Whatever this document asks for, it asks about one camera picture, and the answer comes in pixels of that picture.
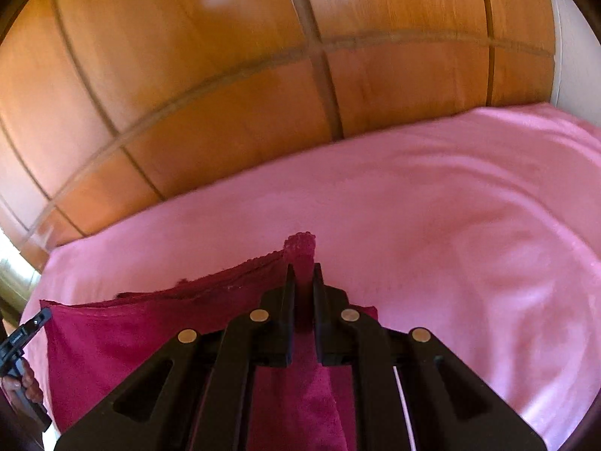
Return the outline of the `person's left hand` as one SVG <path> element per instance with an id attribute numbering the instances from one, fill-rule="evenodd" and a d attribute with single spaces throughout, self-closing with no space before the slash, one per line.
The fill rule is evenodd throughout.
<path id="1" fill-rule="evenodd" d="M 15 412 L 24 412 L 23 403 L 18 392 L 23 391 L 27 401 L 32 404 L 43 404 L 44 394 L 35 372 L 26 359 L 20 359 L 23 373 L 18 376 L 5 375 L 1 378 L 1 389 Z"/>

